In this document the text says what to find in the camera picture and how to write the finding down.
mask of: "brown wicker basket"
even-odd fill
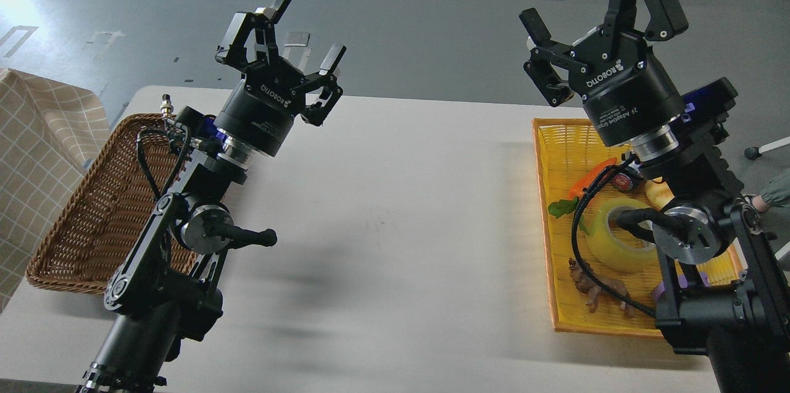
[[[136,135],[161,124],[160,114],[136,114],[116,126],[87,176],[25,272],[32,286],[102,294],[107,280],[135,245],[154,207],[152,191],[136,161]],[[176,157],[162,135],[144,138],[146,159],[161,188]],[[175,241],[172,266],[186,273],[197,255]]]

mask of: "yellow basket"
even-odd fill
[[[584,177],[595,165],[609,157],[620,157],[620,154],[628,151],[629,147],[604,146],[589,120],[584,118],[536,118],[533,121],[533,134],[538,184],[541,188],[541,216],[544,225],[551,323],[555,331],[661,337],[660,331],[655,330],[654,319],[641,312],[636,312],[634,318],[625,317],[619,308],[620,301],[608,295],[601,296],[596,312],[589,312],[584,304],[587,300],[586,295],[576,290],[568,270],[568,259],[573,257],[570,247],[572,216],[569,214],[554,218],[546,210],[551,202],[567,198],[570,186]],[[589,222],[587,219],[593,219],[593,210],[602,202],[625,195],[607,186],[592,200],[585,211],[585,221]],[[636,191],[628,196],[649,204],[644,191]],[[586,235],[580,230],[579,250],[596,274],[624,281],[634,300],[651,308],[655,307],[650,292],[661,282],[658,261],[639,273],[620,273],[601,264],[590,253],[586,240]],[[729,247],[725,254],[698,267],[700,271],[708,274],[711,284],[728,284],[738,277],[738,272],[742,269],[733,247]]]

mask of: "beige checkered fabric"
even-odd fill
[[[0,312],[108,135],[91,91],[0,69]]]

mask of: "toy ginger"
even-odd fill
[[[590,312],[594,313],[598,309],[598,295],[603,292],[603,289],[581,270],[581,266],[579,266],[573,258],[568,259],[568,267],[570,270],[570,277],[573,279],[573,283],[576,284],[576,289],[587,294],[586,305],[589,306]],[[623,281],[604,276],[596,275],[596,277],[598,277],[598,280],[601,280],[602,283],[612,287],[618,294],[630,298],[628,290],[626,289],[626,284],[623,283]],[[620,302],[620,309],[623,310],[626,317],[634,317],[634,307],[631,305]]]

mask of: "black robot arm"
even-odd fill
[[[105,308],[119,316],[85,372],[82,393],[150,393],[154,385],[164,385],[158,373],[178,356],[181,340],[203,339],[222,315],[217,283],[228,251],[276,243],[274,230],[235,226],[221,200],[231,184],[245,182],[251,157],[277,153],[296,115],[323,123],[342,95],[335,70],[345,52],[333,46],[321,70],[307,77],[280,57],[274,24],[289,2],[276,0],[271,7],[233,17],[215,59],[243,77],[219,117],[187,106],[172,118],[164,97],[166,130],[158,132],[180,149],[180,159],[133,249],[107,284]],[[253,30],[256,59],[250,62],[244,44]],[[306,106],[305,93],[321,87],[321,97]],[[145,173],[143,160],[141,166]],[[170,267],[172,238],[198,254],[189,274]]]
[[[655,325],[678,354],[708,356],[725,393],[790,391],[790,294],[743,184],[717,148],[737,95],[726,78],[681,96],[647,41],[665,41],[688,22],[678,0],[644,0],[646,30],[635,30],[636,0],[609,0],[604,23],[573,44],[551,39],[535,9],[520,17],[530,34],[525,72],[551,106],[581,95],[607,146],[630,144],[643,177],[666,180],[675,199],[653,218],[665,286]],[[559,78],[554,67],[568,70]],[[647,231],[629,228],[644,238]],[[738,239],[748,272],[727,286],[702,285],[696,265]],[[688,279],[682,289],[675,264]]]

